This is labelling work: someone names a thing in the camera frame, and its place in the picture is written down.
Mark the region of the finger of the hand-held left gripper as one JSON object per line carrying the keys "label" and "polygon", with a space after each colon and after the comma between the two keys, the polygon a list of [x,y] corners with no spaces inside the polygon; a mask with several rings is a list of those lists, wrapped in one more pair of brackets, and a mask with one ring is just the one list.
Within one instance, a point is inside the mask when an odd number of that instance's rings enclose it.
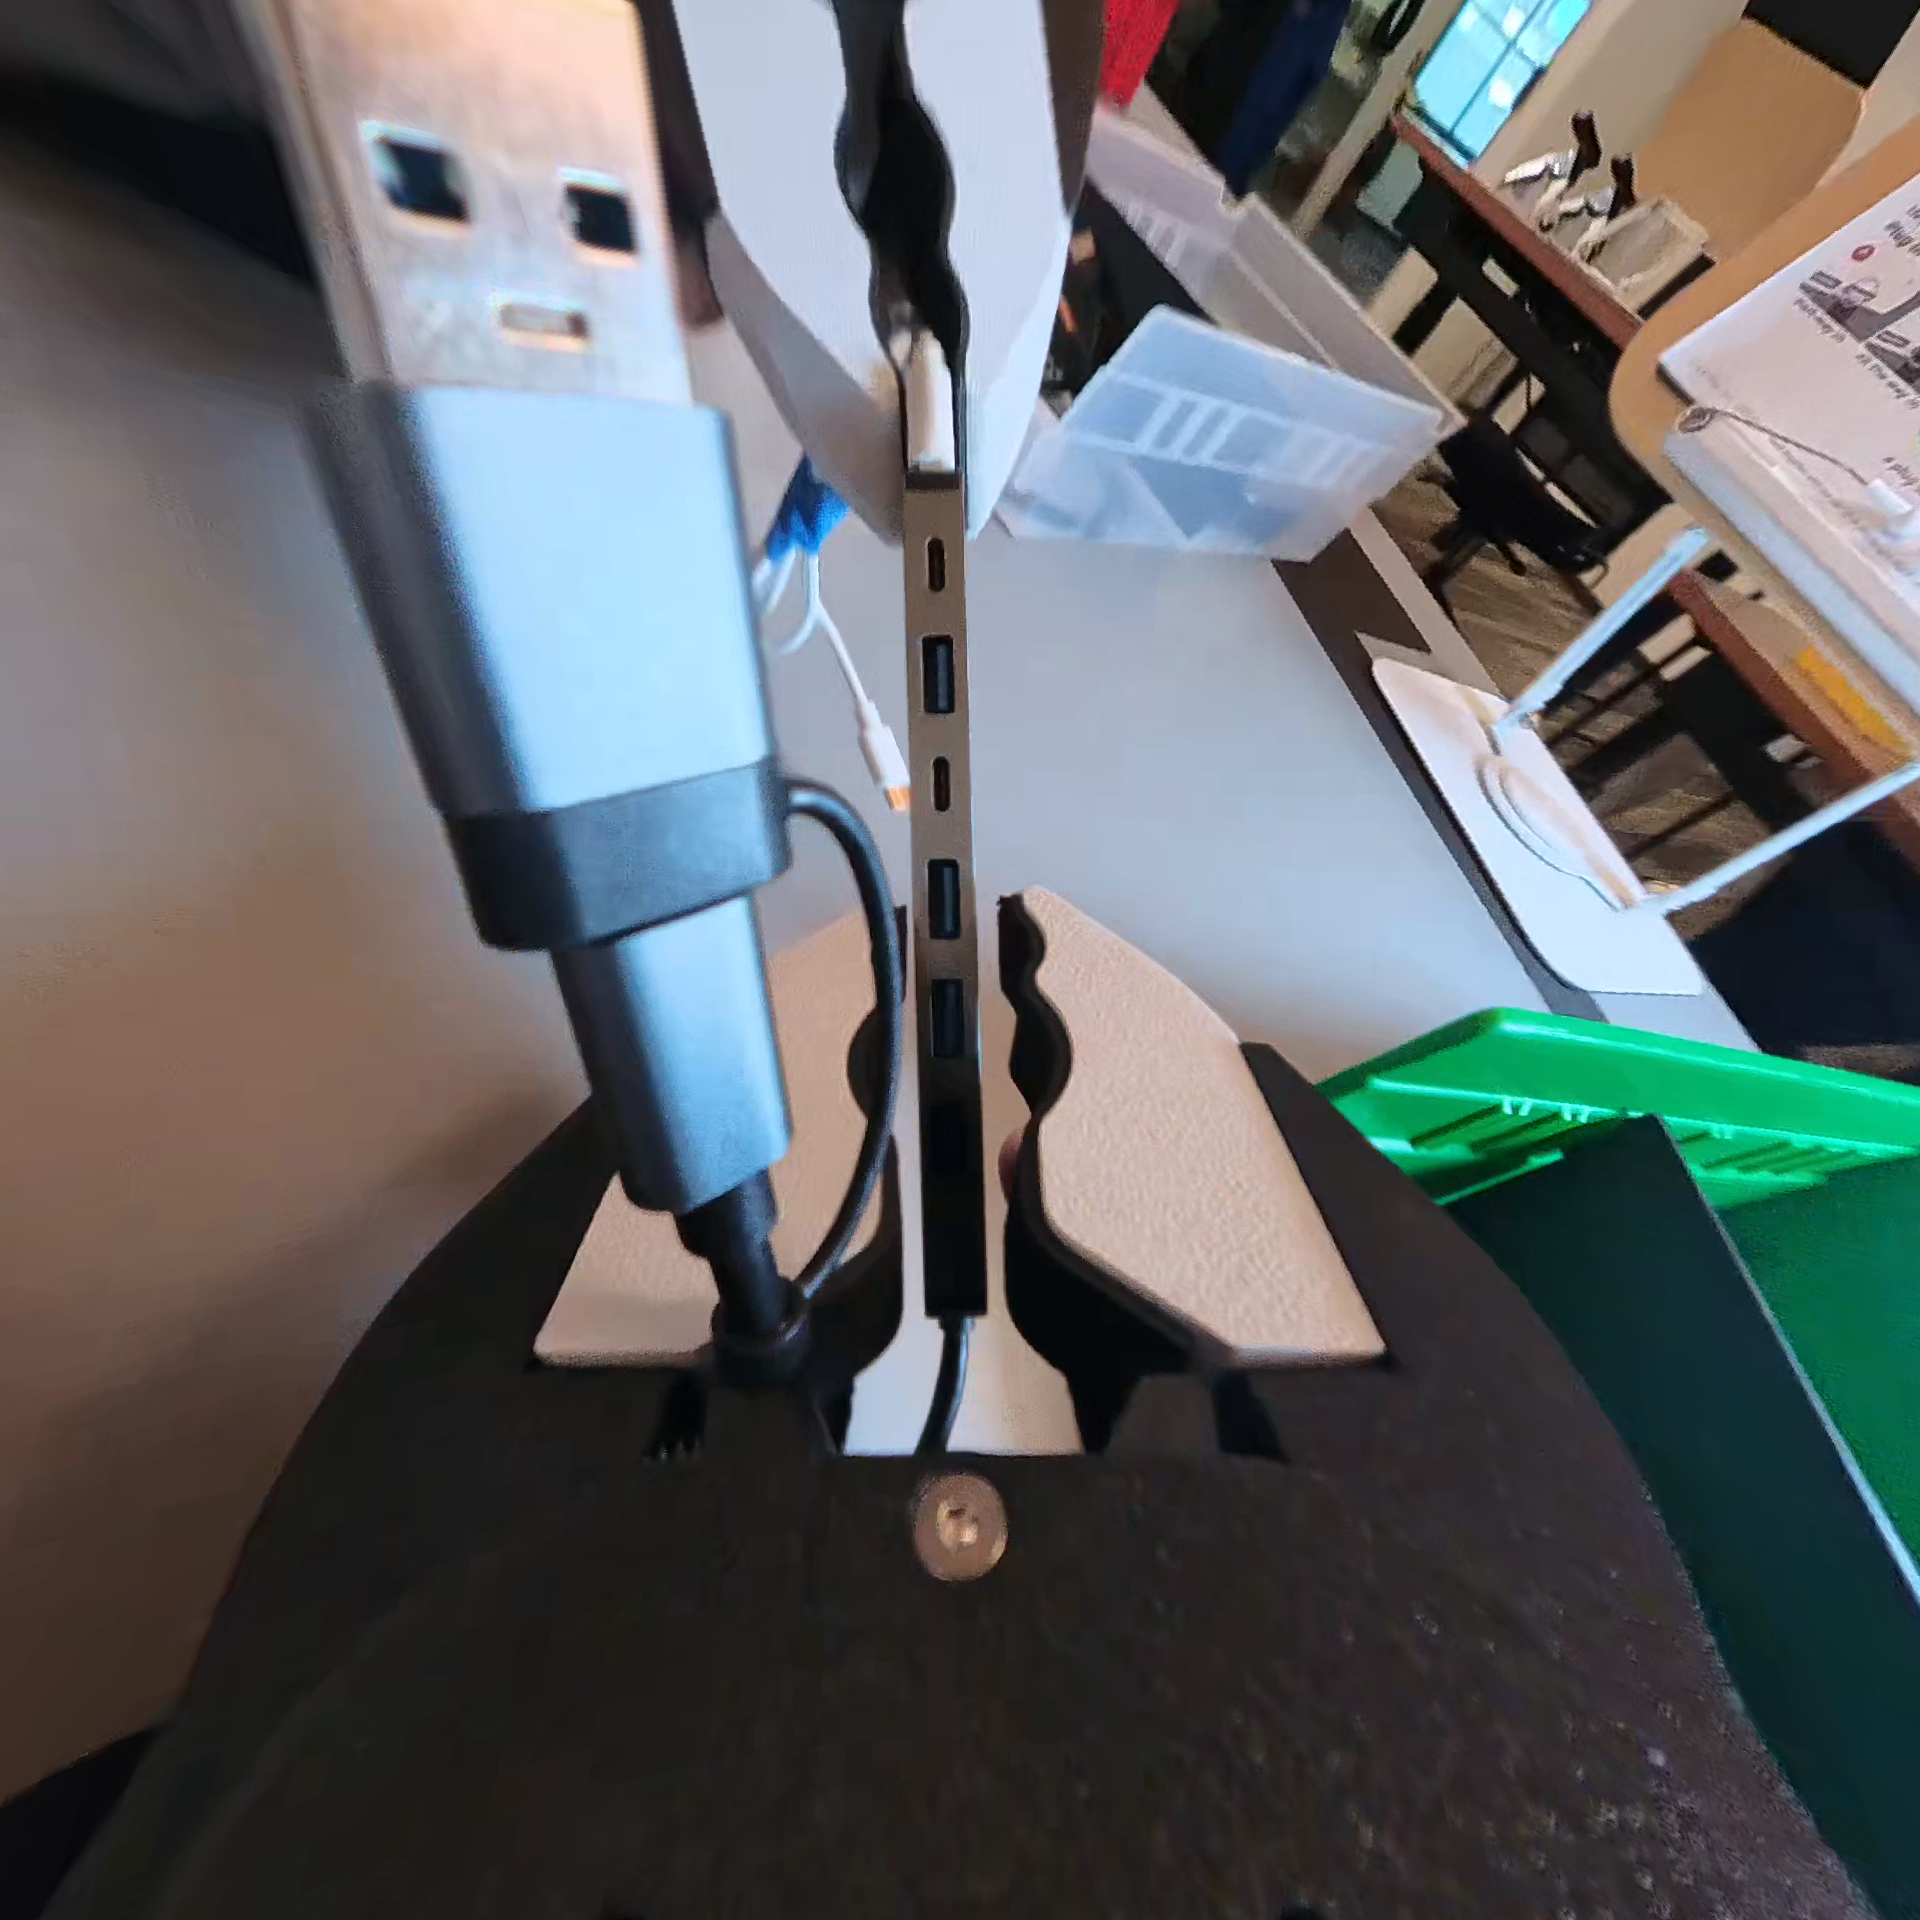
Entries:
{"label": "finger of the hand-held left gripper", "polygon": [[1012,479],[1051,347],[1097,99],[1097,5],[908,5],[934,134],[934,321],[975,540]]}
{"label": "finger of the hand-held left gripper", "polygon": [[902,397],[860,196],[902,5],[676,5],[709,157],[709,279],[785,425],[902,541]]}

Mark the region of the white board stand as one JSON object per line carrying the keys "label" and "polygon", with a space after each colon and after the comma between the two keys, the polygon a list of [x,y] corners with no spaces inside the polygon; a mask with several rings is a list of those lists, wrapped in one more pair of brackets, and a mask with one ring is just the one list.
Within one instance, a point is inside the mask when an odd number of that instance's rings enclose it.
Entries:
{"label": "white board stand", "polygon": [[1916,756],[1842,799],[1772,834],[1758,852],[1725,860],[1674,894],[1656,894],[1611,840],[1571,772],[1537,736],[1537,717],[1573,675],[1622,641],[1628,619],[1674,588],[1698,588],[1715,552],[1710,525],[1683,528],[1660,559],[1600,610],[1549,667],[1501,703],[1435,668],[1377,659],[1375,679],[1428,779],[1484,874],[1546,970],[1587,996],[1700,996],[1703,976],[1672,932],[1672,916],[1727,890],[1825,828],[1892,803],[1916,784]]}

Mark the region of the printed instruction sheet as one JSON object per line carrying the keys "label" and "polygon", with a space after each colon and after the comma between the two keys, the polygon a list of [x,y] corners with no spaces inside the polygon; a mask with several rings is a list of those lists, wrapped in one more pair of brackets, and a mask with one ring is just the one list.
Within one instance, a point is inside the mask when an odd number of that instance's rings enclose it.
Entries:
{"label": "printed instruction sheet", "polygon": [[1916,181],[1661,356],[1678,431],[1735,428],[1817,479],[1916,495]]}

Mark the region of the silver metal tools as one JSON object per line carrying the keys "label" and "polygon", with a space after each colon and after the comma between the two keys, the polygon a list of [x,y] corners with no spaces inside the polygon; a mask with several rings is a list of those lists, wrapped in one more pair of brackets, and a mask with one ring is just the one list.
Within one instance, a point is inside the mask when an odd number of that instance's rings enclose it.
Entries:
{"label": "silver metal tools", "polygon": [[1635,163],[1628,153],[1608,157],[1591,109],[1571,114],[1564,148],[1515,163],[1498,186],[1515,196],[1537,233],[1561,230],[1573,219],[1608,224],[1640,207]]}

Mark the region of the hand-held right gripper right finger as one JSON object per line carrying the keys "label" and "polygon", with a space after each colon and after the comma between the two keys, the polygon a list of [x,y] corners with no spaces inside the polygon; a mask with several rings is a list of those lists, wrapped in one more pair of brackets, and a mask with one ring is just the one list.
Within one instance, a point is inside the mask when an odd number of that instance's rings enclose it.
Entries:
{"label": "hand-held right gripper right finger", "polygon": [[998,898],[1042,1255],[1231,1368],[1349,1368],[1386,1337],[1223,1017],[1047,888]]}

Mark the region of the silver usb hub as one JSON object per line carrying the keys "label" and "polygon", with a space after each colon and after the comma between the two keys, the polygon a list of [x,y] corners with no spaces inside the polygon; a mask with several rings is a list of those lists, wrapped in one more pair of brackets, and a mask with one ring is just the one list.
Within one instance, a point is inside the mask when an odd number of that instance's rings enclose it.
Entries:
{"label": "silver usb hub", "polygon": [[760,962],[790,862],[630,5],[258,5],[327,495],[490,947]]}

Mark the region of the dark blue jacket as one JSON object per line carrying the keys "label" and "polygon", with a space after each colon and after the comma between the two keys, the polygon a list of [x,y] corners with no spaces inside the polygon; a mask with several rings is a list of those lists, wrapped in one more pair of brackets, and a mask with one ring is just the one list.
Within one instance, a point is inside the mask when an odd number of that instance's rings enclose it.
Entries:
{"label": "dark blue jacket", "polygon": [[1229,199],[1244,199],[1283,132],[1333,68],[1353,5],[1256,5],[1244,74],[1215,151]]}

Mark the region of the small clear container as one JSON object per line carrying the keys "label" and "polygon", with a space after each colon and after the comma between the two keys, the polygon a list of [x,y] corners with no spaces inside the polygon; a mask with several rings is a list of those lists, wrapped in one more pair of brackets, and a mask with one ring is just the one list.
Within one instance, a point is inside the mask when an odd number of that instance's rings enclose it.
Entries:
{"label": "small clear container", "polygon": [[1583,265],[1626,307],[1660,295],[1674,273],[1708,259],[1710,236],[1672,199],[1635,203],[1604,223],[1583,252]]}

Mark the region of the green plastic bin, black divider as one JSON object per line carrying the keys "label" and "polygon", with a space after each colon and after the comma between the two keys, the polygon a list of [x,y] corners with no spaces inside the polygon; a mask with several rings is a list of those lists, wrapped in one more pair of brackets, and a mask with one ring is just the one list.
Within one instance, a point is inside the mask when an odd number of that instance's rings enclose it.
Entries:
{"label": "green plastic bin, black divider", "polygon": [[1628,1117],[1449,1213],[1635,1456],[1797,1795],[1916,1916],[1916,1158],[1735,1220]]}

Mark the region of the black office chair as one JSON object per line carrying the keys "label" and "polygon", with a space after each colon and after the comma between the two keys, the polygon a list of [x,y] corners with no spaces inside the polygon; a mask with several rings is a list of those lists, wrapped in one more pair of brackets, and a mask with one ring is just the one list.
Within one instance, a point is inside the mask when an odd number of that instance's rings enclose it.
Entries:
{"label": "black office chair", "polygon": [[1484,552],[1494,552],[1515,578],[1531,562],[1561,582],[1608,569],[1604,528],[1564,506],[1489,417],[1469,417],[1437,458],[1452,520],[1435,535],[1420,578],[1442,609],[1452,603],[1457,574]]}

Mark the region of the window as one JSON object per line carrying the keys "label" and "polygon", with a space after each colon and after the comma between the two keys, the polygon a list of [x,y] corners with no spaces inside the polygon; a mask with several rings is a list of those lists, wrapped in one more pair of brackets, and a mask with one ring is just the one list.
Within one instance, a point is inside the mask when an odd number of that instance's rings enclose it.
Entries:
{"label": "window", "polygon": [[1464,5],[1412,82],[1412,114],[1476,161],[1587,20],[1591,5]]}

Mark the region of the clear plastic bin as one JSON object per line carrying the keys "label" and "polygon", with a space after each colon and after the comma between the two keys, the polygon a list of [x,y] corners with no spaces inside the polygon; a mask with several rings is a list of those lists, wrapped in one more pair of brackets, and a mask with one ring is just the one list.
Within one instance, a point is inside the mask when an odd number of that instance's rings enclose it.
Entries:
{"label": "clear plastic bin", "polygon": [[1102,104],[1089,184],[1206,311],[1152,311],[1066,415],[1032,415],[995,515],[1020,540],[1308,562],[1464,410],[1178,129]]}

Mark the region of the green plastic bin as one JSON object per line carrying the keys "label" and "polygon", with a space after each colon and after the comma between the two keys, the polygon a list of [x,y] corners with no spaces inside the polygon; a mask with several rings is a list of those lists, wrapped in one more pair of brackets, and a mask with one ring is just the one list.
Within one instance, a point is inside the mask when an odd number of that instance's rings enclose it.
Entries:
{"label": "green plastic bin", "polygon": [[1429,1197],[1660,1121],[1730,1234],[1878,1540],[1916,1590],[1916,1086],[1611,1022],[1487,1009],[1318,1085]]}
{"label": "green plastic bin", "polygon": [[1449,1213],[1635,1456],[1797,1795],[1916,1916],[1916,1158],[1735,1220],[1628,1117]]}

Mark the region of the red ribbed crate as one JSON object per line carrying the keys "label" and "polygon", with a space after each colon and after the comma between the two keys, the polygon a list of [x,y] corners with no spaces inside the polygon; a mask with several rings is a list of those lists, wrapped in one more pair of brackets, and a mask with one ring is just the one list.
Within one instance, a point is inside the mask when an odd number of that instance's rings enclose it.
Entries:
{"label": "red ribbed crate", "polygon": [[1178,0],[1110,0],[1102,5],[1097,94],[1128,109],[1160,59]]}

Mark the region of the wooden desk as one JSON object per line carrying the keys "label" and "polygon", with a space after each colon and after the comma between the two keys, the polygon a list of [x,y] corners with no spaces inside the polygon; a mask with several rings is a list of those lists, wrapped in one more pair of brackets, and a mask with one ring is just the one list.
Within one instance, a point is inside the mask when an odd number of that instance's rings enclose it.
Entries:
{"label": "wooden desk", "polygon": [[1409,110],[1390,134],[1420,167],[1400,233],[1435,283],[1393,327],[1415,356],[1452,307],[1466,307],[1523,365],[1546,377],[1549,356],[1597,344],[1619,356],[1644,321],[1566,252],[1549,242],[1501,194],[1476,181]]}
{"label": "wooden desk", "polygon": [[1916,762],[1916,717],[1878,708],[1763,597],[1683,570],[1669,601],[1691,628],[1687,667],[1661,675],[1661,717],[1758,824],[1788,828]]}

